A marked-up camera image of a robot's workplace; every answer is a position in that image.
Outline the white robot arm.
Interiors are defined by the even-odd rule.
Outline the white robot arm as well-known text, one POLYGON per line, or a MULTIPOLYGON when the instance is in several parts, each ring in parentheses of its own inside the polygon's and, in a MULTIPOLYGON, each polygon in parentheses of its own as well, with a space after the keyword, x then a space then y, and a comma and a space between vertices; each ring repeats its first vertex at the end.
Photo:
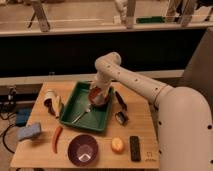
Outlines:
POLYGON ((158 108, 159 171, 213 171, 213 119, 201 93, 129 71, 116 52, 97 58, 95 68, 96 86, 116 80, 158 108))

